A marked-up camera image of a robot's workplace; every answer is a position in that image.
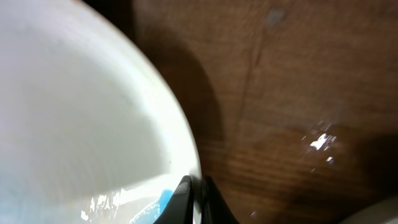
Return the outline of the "white plate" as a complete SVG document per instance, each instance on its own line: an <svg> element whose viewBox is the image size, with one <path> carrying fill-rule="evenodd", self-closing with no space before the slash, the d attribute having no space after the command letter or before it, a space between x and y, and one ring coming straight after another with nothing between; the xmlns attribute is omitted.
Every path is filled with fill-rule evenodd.
<svg viewBox="0 0 398 224"><path fill-rule="evenodd" d="M397 196L393 196L351 215L340 224L397 224L397 212Z"/></svg>

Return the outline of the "grey-white plate bottom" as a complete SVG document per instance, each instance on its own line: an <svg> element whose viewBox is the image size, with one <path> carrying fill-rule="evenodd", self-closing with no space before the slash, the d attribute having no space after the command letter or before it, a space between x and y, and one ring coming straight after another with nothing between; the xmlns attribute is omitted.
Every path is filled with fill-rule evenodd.
<svg viewBox="0 0 398 224"><path fill-rule="evenodd" d="M150 223L201 177L175 97L81 1L1 0L1 222Z"/></svg>

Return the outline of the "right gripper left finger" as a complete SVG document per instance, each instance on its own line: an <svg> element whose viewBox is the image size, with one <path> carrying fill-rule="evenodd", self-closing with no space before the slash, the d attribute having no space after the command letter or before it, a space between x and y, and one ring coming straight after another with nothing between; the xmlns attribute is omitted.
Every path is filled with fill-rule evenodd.
<svg viewBox="0 0 398 224"><path fill-rule="evenodd" d="M193 203L192 178L189 175L185 175L154 224L192 224Z"/></svg>

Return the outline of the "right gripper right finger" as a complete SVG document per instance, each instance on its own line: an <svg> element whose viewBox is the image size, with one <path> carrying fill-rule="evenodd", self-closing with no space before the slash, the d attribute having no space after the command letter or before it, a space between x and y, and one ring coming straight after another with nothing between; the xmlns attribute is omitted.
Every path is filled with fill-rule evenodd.
<svg viewBox="0 0 398 224"><path fill-rule="evenodd" d="M201 224L239 224L209 176L202 180Z"/></svg>

